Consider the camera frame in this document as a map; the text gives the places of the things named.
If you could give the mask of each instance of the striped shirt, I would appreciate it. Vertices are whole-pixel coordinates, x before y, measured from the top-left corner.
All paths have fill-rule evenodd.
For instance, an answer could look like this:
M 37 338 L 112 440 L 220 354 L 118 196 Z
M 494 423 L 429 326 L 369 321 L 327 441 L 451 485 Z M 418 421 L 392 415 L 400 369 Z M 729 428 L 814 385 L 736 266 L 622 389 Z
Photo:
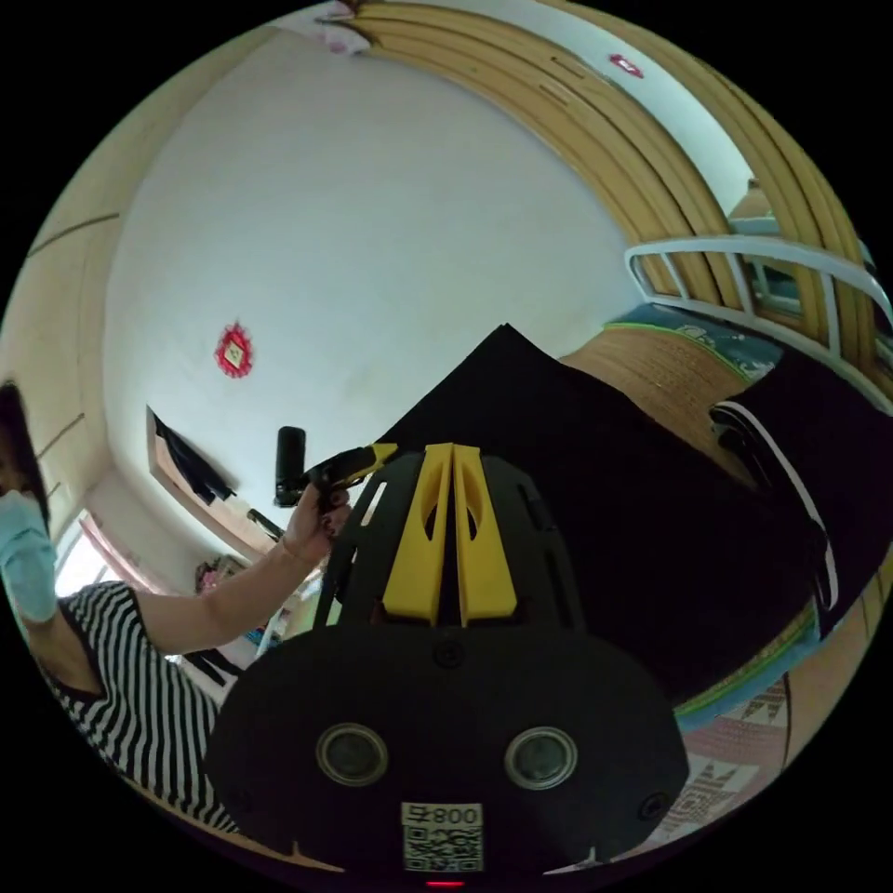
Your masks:
M 49 680 L 77 728 L 145 791 L 205 825 L 236 832 L 203 766 L 217 704 L 149 641 L 133 590 L 100 583 L 59 604 L 103 689 L 93 695 Z

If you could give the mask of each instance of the face mask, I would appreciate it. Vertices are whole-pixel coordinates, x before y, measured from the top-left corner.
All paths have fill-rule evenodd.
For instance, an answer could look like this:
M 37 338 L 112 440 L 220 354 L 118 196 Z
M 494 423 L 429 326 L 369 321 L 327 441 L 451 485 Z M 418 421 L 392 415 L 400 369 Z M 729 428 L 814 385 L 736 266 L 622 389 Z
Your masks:
M 16 490 L 0 497 L 0 577 L 26 620 L 56 613 L 56 550 L 36 501 Z

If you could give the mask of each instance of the qr code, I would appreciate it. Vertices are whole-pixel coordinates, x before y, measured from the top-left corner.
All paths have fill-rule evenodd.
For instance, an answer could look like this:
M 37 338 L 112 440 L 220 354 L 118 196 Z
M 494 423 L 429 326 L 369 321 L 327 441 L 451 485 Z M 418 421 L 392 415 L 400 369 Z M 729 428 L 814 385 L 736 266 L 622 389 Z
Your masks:
M 404 867 L 410 872 L 482 872 L 478 805 L 404 804 Z

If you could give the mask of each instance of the red sticker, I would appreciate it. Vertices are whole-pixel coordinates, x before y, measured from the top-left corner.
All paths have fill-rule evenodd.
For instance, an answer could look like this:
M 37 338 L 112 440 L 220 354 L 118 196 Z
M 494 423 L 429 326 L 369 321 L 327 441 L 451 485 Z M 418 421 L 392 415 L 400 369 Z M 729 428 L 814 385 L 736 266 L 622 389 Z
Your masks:
M 631 74 L 633 77 L 645 77 L 642 74 L 641 68 L 633 65 L 628 59 L 621 56 L 620 53 L 615 53 L 613 56 L 608 56 L 607 58 L 608 61 L 613 62 L 618 68 L 622 68 L 627 74 Z
M 246 376 L 254 363 L 254 349 L 248 333 L 238 323 L 227 326 L 220 336 L 214 357 L 217 365 L 231 379 Z

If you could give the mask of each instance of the dark hair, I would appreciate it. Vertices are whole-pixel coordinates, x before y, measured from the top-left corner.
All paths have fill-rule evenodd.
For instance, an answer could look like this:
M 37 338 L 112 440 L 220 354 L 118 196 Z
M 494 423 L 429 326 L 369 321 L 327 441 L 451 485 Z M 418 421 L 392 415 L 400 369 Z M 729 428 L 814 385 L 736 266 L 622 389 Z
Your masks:
M 40 506 L 40 514 L 49 531 L 49 500 L 40 463 L 34 453 L 34 444 L 28 433 L 28 417 L 21 399 L 21 391 L 15 381 L 0 385 L 0 427 L 7 432 L 12 454 L 24 475 L 27 487 Z

